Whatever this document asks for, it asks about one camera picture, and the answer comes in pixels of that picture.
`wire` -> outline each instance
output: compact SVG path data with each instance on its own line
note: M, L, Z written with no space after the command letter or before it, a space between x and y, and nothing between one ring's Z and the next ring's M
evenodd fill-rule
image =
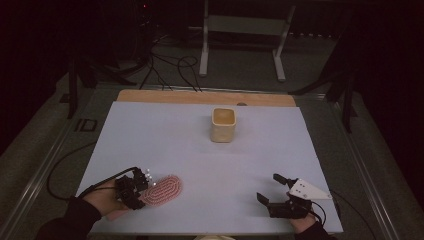
M312 201L312 203L315 204L316 206L318 206L319 208L321 208L321 211L324 214L324 221L322 221L322 224L321 225L324 226L325 225L325 222L327 221L327 214L325 213L324 208L322 208L321 205L319 205L316 202L313 202Z
M53 165L53 168L52 168L52 170L50 170L50 173L49 173L49 176L47 177L47 181L46 181L46 188L47 188L47 192L52 196L52 197L54 197L54 198L56 198L56 199L59 199L59 200L64 200L64 201L69 201L71 198L70 197L68 197L68 198L65 198L65 197L60 197L60 196L58 196L58 195L56 195L56 194L54 194L53 193L53 191L51 190L51 188L50 188L50 179L51 179L51 176L53 175L53 172L54 172L54 170L57 168L57 166L59 166L59 164L63 161L63 160L65 160L67 157L69 157L69 156L71 156L72 154L74 154L74 153L76 153L76 152L78 152L78 151L80 151L80 150L82 150L82 149L84 149L84 148L87 148L87 147L90 147L90 146L92 146L92 145L94 145L94 144L96 144L97 143L97 141L95 141L95 142L92 142L92 143L88 143L88 144L86 144L86 145L84 145L84 146L82 146L82 147L79 147L79 148L77 148L77 149L74 149L74 150L72 150L72 151L70 151L70 152L68 152L67 154L65 154L65 155L63 155L63 157L61 157L61 158L59 158L59 160Z
M127 173L127 172L130 172L130 171L133 171L133 170L137 170L138 168L136 168L136 167L132 167L132 168L128 168L128 169L126 169L126 170L124 170L124 171L122 171L122 172L119 172L119 173L117 173L117 174L115 174L115 175L113 175L112 177L109 177L109 178L106 178L105 180L103 180L103 181L100 181L100 182L98 182L98 183L96 183L96 184L94 184L94 185L91 185L90 187L88 187L87 189L85 189L79 196L78 196L78 198L83 198L85 195L87 195L87 194L89 194L89 193L91 193L91 192L93 192L93 191L96 191L96 190L98 190L97 189L97 187L98 186L100 186L100 185L102 185L102 184L104 184L104 183L106 183L106 182L108 182L108 181L110 181L110 180L112 180L112 179L115 179L115 178L117 178L117 177L119 177L119 176L121 176L121 175L123 175L123 174L125 174L125 173Z
M330 189L330 192L334 193L339 198L341 198L345 203L347 203L359 215L359 217L361 217L362 221L364 221L365 225L370 230L373 239L377 239L377 237L374 234L374 231L372 230L371 226L369 225L369 223L367 222L367 220L365 219L365 217L362 216L362 214L348 200L346 200L342 195L340 195L339 193L337 193L336 191L331 190L331 189Z
M196 73L195 73L194 68L193 68L198 63L198 60L197 60L196 57L193 57L193 56L184 56L184 57L181 57L181 58L177 58L177 57L172 57L172 56L167 56L167 55L161 55L161 54L157 54L157 53L153 53L153 52L152 52L152 56L155 57L155 58L157 58L157 59L159 59L159 60L161 60L161 61L163 61L163 62L165 62L165 63L168 63L168 64L170 64L172 66L177 67L178 73L179 73L180 77L184 80L184 82L186 82L191 88L193 88L194 91L196 91L196 92L197 91L202 92L202 89L200 88L199 82L197 80ZM166 60L165 58L174 59L174 60L177 60L178 62L177 63L173 63L171 61ZM194 62L193 63L189 63L186 59L192 59L192 60L194 60ZM196 89L196 87L192 83L190 83L190 81L187 78L184 77L184 75L181 72L181 68L190 68L191 69L191 72L193 73L193 76L194 76L194 80L195 80L197 89Z

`black cable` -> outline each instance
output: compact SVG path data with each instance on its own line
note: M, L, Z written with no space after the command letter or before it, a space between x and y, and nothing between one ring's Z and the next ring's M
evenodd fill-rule
M321 216L320 216L320 215L316 214L314 211L311 211L311 210L309 210L309 213L310 213L310 214L312 214L312 215L314 215L316 218L318 218L318 222L319 222L322 226L324 226L324 223L322 222L322 219L321 219Z
M100 182L98 182L98 183L96 183L94 185L91 185L90 187L88 187L87 189L85 189L82 193L80 193L80 195L78 196L78 198L83 198L85 195L91 193L92 191L96 191L97 190L96 188L98 186L100 186L100 185L102 185L102 184L104 184L104 183L106 183L106 182L108 182L108 181L110 181L112 179L115 179L115 178L117 178L117 177L119 177L119 176L121 176L121 175L123 175L123 174L125 174L127 172L130 172L130 171L133 171L133 170L137 170L137 169L138 168L136 168L136 167L128 168L128 169L126 169L126 170L124 170L122 172L119 172L119 173L113 175L112 177L106 178L103 181L100 181Z
M150 74L152 73L152 71L154 71L158 77L158 82L162 85L162 90L164 89L165 85L172 91L172 87L160 76L159 72L156 70L156 68L154 67L154 60L153 57L150 57L151 63L150 63L150 69L149 72L147 73L147 75L144 77L143 82L140 84L140 88L142 89L144 84L146 83L148 77L150 76Z
M194 72L194 68L193 68L198 63L198 60L197 60L196 57L184 56L184 57L181 57L181 58L177 58L177 57L166 56L166 55L161 55L161 54L157 54L157 53L152 53L152 56L156 57L157 59L159 59L159 60L161 60L165 63L168 63L172 66L177 67L178 73L179 73L180 77L184 80L184 82L186 82L191 88L193 88L194 91L197 92L199 90L200 92L202 92L202 89L200 88L199 82L197 80L196 73ZM178 62L175 64L171 61L166 60L165 58L174 59L174 60L177 60ZM186 59L193 59L194 63L189 63ZM181 72L181 68L190 68L191 69L198 90L196 89L196 87L192 83L190 83L190 81L187 78L184 77L184 75Z
M365 219L365 217L362 216L362 214L348 200L346 200L342 195L340 195L339 193L337 193L337 192L335 192L334 190L331 190L331 189L330 189L330 192L334 193L339 198L341 198L345 203L347 203L359 215L359 217L361 217L362 221L364 221L365 225L370 230L373 239L377 239L377 237L374 234L374 231L372 230L371 226L369 225L369 223L367 222L367 220Z
M86 144L86 145L84 145L84 146L82 146L82 147L79 147L79 148L77 148L77 149L74 149L74 150L72 150L72 151L70 151L70 152L68 152L67 154L65 154L65 155L63 155L61 158L59 158L59 160L53 165L53 168L50 170L50 173L49 173L49 176L47 177L47 181L46 181L46 188L47 188L47 192L52 196L52 197L54 197L54 198L56 198L56 199L59 199L59 200L64 200L64 201L69 201L70 200L70 197L68 197L68 198L65 198L65 197L60 197L60 196L58 196L58 195L56 195L56 194L54 194L53 193L53 191L51 190L51 188L50 188L50 179L51 179L51 176L52 176L52 174L53 174L53 171L57 168L57 166L59 166L59 164L63 161L63 160L65 160L67 157L69 157L70 155L72 155L72 154L74 154L74 153L76 153L76 152L78 152L78 151L80 151L80 150L82 150L82 149L84 149L84 148L87 148L87 147L90 147L90 146L92 146L92 145L94 145L94 144L96 144L97 143L97 141L96 142L92 142L92 143L88 143L88 144Z
M325 211L324 211L324 208L322 208L321 207L321 205L319 205L318 203L316 203L316 202L313 202L312 201L312 203L313 204L315 204L316 206L318 206L319 208L321 208L321 211L322 211L322 213L324 214L324 220L322 221L322 224L321 225L325 225L325 222L327 221L327 214L325 213Z

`black clamp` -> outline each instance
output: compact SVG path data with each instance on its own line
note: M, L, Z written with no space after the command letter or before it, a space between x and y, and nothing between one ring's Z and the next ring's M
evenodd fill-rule
M298 179L292 180L284 178L279 174L274 174L273 179L277 182L288 185L291 189ZM291 194L288 194L289 200L283 203L270 203L269 199L260 193L256 193L256 197L260 203L267 207L271 218L289 218L300 219L305 218L312 209L312 201L305 200Z

